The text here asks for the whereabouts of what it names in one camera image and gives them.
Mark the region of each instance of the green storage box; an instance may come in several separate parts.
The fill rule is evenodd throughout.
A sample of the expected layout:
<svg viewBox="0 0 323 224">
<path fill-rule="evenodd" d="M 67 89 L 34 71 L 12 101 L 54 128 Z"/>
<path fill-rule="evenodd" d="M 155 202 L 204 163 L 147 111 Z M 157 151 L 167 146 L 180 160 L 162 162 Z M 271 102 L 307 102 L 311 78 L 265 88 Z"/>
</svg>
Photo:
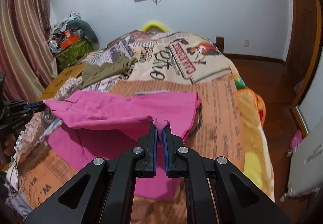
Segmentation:
<svg viewBox="0 0 323 224">
<path fill-rule="evenodd" d="M 59 71 L 63 71 L 64 68 L 74 66 L 76 62 L 84 57 L 86 53 L 92 52 L 93 48 L 91 43 L 85 38 L 80 39 L 76 43 L 68 46 L 61 53 L 55 55 L 57 59 L 57 68 Z"/>
</svg>

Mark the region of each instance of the baseboard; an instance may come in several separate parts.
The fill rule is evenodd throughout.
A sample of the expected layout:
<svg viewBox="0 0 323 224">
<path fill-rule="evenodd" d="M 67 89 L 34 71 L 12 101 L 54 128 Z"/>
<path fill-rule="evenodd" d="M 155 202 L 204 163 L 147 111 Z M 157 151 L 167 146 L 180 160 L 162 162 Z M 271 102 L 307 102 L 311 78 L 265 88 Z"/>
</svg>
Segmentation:
<svg viewBox="0 0 323 224">
<path fill-rule="evenodd" d="M 265 57 L 265 56 L 257 56 L 257 55 L 241 55 L 241 54 L 227 54 L 224 55 L 229 59 L 243 59 L 243 60 L 258 60 L 258 61 L 266 61 L 266 62 L 273 62 L 273 63 L 280 63 L 285 65 L 285 61 L 282 59 Z"/>
<path fill-rule="evenodd" d="M 308 135 L 308 129 L 305 124 L 305 121 L 299 111 L 298 106 L 292 106 L 291 107 L 292 114 L 294 115 L 295 122 L 298 124 L 298 128 L 301 130 L 303 137 L 306 137 Z"/>
</svg>

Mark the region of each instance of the bed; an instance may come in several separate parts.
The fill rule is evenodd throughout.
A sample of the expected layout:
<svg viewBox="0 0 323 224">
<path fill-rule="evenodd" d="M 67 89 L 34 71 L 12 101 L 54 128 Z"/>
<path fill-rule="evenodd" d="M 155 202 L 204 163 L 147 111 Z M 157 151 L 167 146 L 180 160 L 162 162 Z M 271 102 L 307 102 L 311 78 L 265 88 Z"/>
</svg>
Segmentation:
<svg viewBox="0 0 323 224">
<path fill-rule="evenodd" d="M 216 43 L 186 32 L 133 31 L 90 53 L 81 63 L 102 64 L 120 53 L 135 56 L 138 63 L 128 73 L 86 88 L 121 94 L 170 90 L 198 92 L 196 113 L 188 146 L 201 156 L 226 156 L 267 196 L 274 200 L 274 175 L 262 129 L 265 104 L 248 89 L 223 52 L 224 38 Z M 64 100 L 79 89 L 80 78 L 69 78 L 54 99 Z M 36 114 L 26 126 L 17 150 L 19 185 L 28 204 L 35 208 L 76 174 L 44 139 L 62 124 L 48 114 Z M 131 223 L 187 223 L 184 185 L 173 201 L 135 197 Z"/>
</svg>

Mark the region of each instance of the yellow tube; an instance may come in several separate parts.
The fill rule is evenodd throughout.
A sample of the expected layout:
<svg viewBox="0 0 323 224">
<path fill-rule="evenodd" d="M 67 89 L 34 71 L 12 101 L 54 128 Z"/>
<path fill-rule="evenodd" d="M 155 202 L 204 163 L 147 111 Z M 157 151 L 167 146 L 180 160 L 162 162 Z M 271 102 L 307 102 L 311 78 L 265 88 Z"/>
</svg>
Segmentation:
<svg viewBox="0 0 323 224">
<path fill-rule="evenodd" d="M 158 23 L 158 22 L 154 22 L 154 21 L 148 22 L 143 27 L 142 31 L 143 32 L 149 31 L 153 27 L 159 29 L 161 32 L 164 32 L 164 33 L 170 32 L 164 25 L 162 25 L 161 23 Z"/>
</svg>

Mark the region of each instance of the triangular cutout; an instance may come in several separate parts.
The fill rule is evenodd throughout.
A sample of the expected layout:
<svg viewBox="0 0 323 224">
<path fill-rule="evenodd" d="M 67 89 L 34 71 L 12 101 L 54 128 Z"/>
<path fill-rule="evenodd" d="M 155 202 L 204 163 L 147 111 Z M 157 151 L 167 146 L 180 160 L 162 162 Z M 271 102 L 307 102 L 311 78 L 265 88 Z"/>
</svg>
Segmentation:
<svg viewBox="0 0 323 224">
<path fill-rule="evenodd" d="M 77 183 L 71 186 L 64 194 L 59 197 L 59 203 L 71 209 L 76 209 L 90 178 L 90 174 L 85 174 Z"/>
<path fill-rule="evenodd" d="M 259 197 L 234 173 L 229 175 L 241 207 L 246 208 L 259 202 Z"/>
</svg>

